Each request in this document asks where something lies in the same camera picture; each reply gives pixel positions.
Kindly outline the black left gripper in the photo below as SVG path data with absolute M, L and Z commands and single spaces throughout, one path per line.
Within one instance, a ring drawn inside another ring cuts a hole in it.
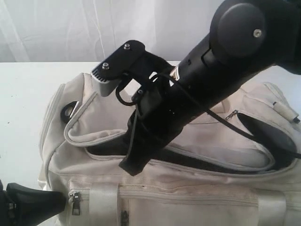
M 0 225 L 37 226 L 63 212 L 66 197 L 61 192 L 42 191 L 0 182 Z

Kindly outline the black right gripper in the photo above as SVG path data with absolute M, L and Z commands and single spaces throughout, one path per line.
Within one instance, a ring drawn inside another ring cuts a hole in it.
M 149 52 L 130 67 L 130 75 L 141 87 L 132 99 L 135 111 L 123 138 L 128 150 L 119 166 L 131 176 L 141 173 L 151 159 L 164 155 L 165 147 L 188 123 L 188 93 L 169 75 L 173 69 Z

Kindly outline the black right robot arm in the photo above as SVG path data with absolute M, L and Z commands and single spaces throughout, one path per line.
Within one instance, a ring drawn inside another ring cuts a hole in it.
M 179 63 L 179 79 L 159 72 L 142 85 L 120 167 L 139 174 L 185 125 L 274 65 L 301 73 L 300 1 L 224 1 L 209 34 Z

